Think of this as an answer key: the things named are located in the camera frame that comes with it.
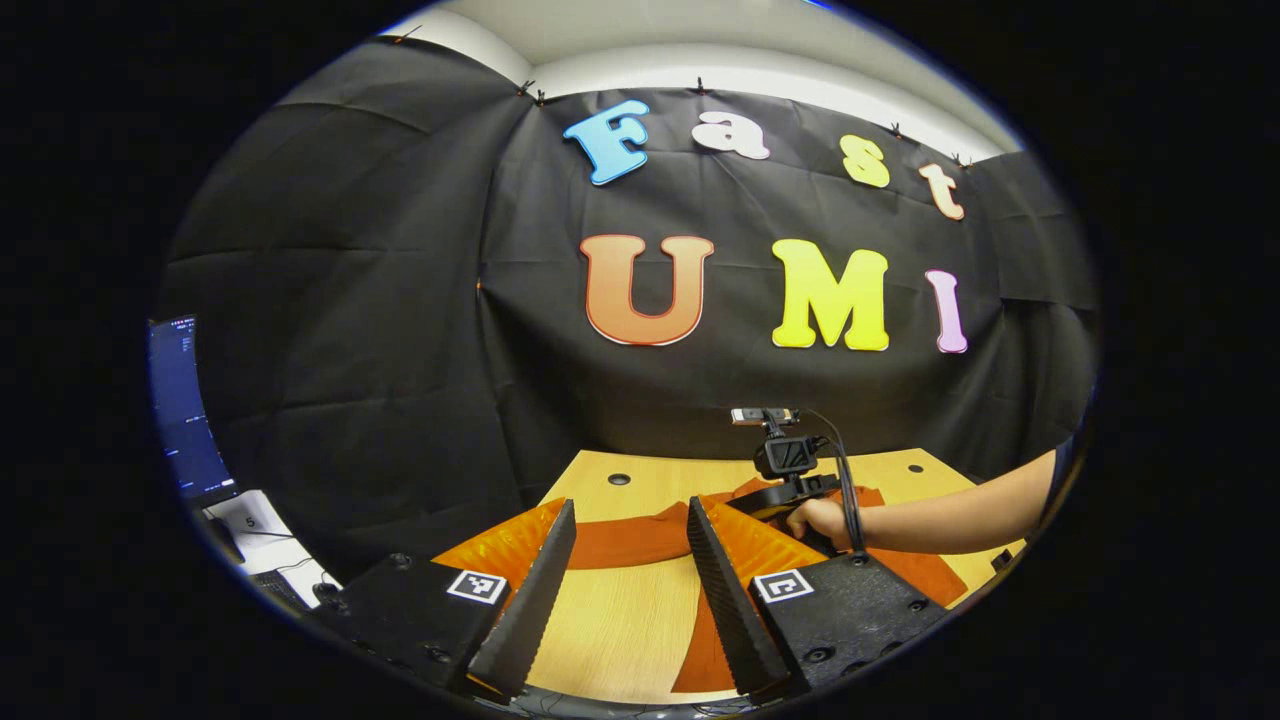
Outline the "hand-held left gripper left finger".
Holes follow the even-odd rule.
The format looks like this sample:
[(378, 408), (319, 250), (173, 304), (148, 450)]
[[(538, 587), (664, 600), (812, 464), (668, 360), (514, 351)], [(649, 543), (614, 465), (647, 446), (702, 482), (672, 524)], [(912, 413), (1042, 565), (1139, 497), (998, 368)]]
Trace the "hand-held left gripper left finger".
[(489, 701), (520, 696), (576, 541), (557, 498), (435, 557), (393, 553), (323, 593), (328, 639), (411, 680)]

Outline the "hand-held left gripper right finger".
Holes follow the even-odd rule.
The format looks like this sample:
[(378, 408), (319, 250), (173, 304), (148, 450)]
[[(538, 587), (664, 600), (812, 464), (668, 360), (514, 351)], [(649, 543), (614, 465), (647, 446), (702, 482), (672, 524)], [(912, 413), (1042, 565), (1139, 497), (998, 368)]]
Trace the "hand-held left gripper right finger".
[(867, 552), (817, 552), (692, 497), (687, 541), (735, 688), (754, 701), (835, 685), (940, 624), (948, 610)]

